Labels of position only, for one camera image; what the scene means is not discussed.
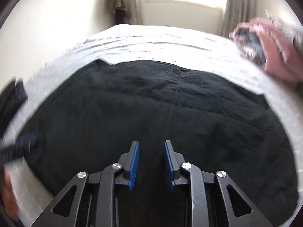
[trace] bed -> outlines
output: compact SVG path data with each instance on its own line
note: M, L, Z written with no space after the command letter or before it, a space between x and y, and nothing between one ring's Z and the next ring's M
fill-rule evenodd
M96 59L110 64L156 60L188 69L211 72L254 93L264 94L291 142L298 175L299 201L303 204L303 100L291 87L262 72L241 56L229 39L199 31L166 26L117 25L89 37L68 50L25 83L28 101L18 111L5 143L14 141L43 100L79 68ZM53 196L35 177L24 159L7 165L20 207L20 219L31 226Z

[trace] gray curtain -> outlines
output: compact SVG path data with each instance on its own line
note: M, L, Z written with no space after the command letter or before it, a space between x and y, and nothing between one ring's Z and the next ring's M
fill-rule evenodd
M125 23L130 25L140 25L139 0L109 0L111 15L115 15L116 10L125 11Z
M256 0L227 0L221 25L221 35L229 38L240 22L249 22L256 15Z

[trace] gray cloth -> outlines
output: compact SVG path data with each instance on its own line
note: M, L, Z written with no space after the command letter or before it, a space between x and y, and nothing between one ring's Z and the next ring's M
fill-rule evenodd
M109 0L108 6L111 15L115 15L117 9L125 11L125 24L140 25L139 0Z
M227 0L221 24L221 35L229 33L241 22L249 22L256 14L256 0Z

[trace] black bracket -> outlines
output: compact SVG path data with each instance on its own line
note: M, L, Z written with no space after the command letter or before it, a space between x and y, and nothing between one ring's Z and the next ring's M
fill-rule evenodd
M273 227L224 171L201 171L164 142L166 171L172 189L185 191L185 227Z
M32 227L118 227L118 190L132 190L139 159L139 142L118 163L102 172L79 172L46 207Z

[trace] silver screw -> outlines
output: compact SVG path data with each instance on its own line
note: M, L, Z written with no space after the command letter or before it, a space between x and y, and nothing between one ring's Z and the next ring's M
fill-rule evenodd
M189 168L191 168L191 163L184 162L181 166L182 166L184 169L189 169Z
M120 169L122 166L119 163L112 164L112 168L114 169Z
M226 177L226 172L225 171L217 171L217 176L218 177Z
M79 178L84 178L84 177L86 177L86 176L87 176L86 172L79 172L79 173L78 173L78 177L79 177Z

